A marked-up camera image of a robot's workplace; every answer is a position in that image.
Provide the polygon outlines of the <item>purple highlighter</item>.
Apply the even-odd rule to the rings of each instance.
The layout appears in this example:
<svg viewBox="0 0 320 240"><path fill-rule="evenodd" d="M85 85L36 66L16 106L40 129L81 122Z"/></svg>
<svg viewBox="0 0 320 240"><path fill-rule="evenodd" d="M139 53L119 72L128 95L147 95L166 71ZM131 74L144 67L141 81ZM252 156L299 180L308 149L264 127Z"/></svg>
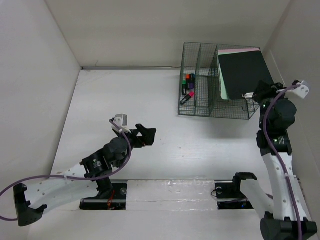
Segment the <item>purple highlighter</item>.
<svg viewBox="0 0 320 240"><path fill-rule="evenodd" d="M189 82L188 89L189 90L194 90L195 89L195 83L193 81Z"/></svg>

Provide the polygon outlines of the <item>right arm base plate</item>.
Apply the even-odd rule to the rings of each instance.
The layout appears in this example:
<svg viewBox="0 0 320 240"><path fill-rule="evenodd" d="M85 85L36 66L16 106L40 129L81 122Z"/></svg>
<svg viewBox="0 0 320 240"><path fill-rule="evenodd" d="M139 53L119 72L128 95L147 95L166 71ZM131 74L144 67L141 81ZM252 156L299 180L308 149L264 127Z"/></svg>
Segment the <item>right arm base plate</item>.
<svg viewBox="0 0 320 240"><path fill-rule="evenodd" d="M252 210L253 206L246 196L235 189L231 181L215 182L211 192L216 197L218 210Z"/></svg>

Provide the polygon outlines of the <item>orange highlighter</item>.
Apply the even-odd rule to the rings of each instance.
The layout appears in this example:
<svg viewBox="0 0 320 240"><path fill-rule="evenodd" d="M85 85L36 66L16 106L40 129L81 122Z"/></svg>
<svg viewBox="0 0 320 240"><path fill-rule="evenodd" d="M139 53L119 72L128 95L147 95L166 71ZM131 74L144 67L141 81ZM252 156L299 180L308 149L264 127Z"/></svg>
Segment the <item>orange highlighter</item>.
<svg viewBox="0 0 320 240"><path fill-rule="evenodd" d="M190 76L189 74L186 74L186 75L185 75L185 81L186 81L186 83L189 83L190 80L191 80L191 76Z"/></svg>

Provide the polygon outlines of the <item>black mat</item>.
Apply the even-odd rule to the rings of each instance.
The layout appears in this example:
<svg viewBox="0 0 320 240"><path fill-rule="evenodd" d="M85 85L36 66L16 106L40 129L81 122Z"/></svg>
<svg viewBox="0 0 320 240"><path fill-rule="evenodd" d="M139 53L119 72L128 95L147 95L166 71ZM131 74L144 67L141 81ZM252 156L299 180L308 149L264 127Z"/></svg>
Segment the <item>black mat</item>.
<svg viewBox="0 0 320 240"><path fill-rule="evenodd" d="M274 84L261 51L218 56L229 100L241 100L256 90L259 81Z"/></svg>

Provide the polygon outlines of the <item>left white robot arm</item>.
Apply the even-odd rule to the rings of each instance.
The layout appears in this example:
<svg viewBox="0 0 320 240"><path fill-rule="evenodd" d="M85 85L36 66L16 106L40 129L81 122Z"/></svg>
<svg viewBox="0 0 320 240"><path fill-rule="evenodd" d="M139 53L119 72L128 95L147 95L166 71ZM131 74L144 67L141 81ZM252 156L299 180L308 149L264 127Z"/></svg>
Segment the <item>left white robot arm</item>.
<svg viewBox="0 0 320 240"><path fill-rule="evenodd" d="M91 197L109 198L113 192L110 177L129 162L134 149L152 146L156 128L123 125L120 118L110 119L116 134L109 143L68 170L42 177L42 181L13 186L14 205L19 227L32 225L48 212L68 203Z"/></svg>

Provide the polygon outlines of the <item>green clipboard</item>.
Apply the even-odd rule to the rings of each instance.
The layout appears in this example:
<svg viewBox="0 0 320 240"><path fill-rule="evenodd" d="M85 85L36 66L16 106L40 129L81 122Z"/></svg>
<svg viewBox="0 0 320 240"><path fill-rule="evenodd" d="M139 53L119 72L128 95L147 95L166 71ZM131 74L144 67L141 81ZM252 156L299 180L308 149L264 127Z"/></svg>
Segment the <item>green clipboard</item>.
<svg viewBox="0 0 320 240"><path fill-rule="evenodd" d="M220 62L219 62L219 60L217 62L218 62L219 78L220 78L220 95L223 100L229 100L229 96L228 96L225 82L224 82L224 78L223 78L222 69L220 66Z"/></svg>

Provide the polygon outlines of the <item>pink clipboard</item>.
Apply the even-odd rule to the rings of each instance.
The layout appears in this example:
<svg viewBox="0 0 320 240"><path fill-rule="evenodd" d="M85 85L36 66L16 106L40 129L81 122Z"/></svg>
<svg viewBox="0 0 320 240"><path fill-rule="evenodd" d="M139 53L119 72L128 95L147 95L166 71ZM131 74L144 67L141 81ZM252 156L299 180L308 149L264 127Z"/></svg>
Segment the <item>pink clipboard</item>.
<svg viewBox="0 0 320 240"><path fill-rule="evenodd" d="M261 51L259 48L242 48L242 49L221 49L218 50L219 55L226 55L226 54L237 54L237 53L245 53L245 52L256 52Z"/></svg>

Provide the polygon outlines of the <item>green highlighter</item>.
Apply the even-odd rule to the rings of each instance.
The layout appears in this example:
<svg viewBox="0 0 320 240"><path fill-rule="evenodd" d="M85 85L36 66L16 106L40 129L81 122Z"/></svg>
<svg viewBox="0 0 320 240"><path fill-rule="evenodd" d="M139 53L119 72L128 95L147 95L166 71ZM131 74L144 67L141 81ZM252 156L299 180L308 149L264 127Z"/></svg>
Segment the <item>green highlighter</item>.
<svg viewBox="0 0 320 240"><path fill-rule="evenodd" d="M187 81L185 79L182 81L181 91L183 96L187 95Z"/></svg>

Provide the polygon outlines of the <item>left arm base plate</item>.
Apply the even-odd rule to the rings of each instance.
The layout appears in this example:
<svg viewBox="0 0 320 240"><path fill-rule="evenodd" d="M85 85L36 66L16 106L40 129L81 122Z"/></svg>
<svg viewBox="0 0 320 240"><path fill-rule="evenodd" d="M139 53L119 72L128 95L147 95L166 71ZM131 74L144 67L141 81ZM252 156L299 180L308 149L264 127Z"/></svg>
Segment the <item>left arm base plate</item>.
<svg viewBox="0 0 320 240"><path fill-rule="evenodd" d="M126 209L128 182L113 182L109 197L88 197L80 200L79 209L86 211L121 211Z"/></svg>

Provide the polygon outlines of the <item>blue highlighter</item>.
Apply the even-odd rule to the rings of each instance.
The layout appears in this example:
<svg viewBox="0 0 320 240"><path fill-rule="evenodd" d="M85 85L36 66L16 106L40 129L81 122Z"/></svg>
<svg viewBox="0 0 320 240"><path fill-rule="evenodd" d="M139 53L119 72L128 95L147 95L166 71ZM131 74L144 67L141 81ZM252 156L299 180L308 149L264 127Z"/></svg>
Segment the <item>blue highlighter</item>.
<svg viewBox="0 0 320 240"><path fill-rule="evenodd" d="M196 83L196 75L194 73L190 74L190 82L193 84Z"/></svg>

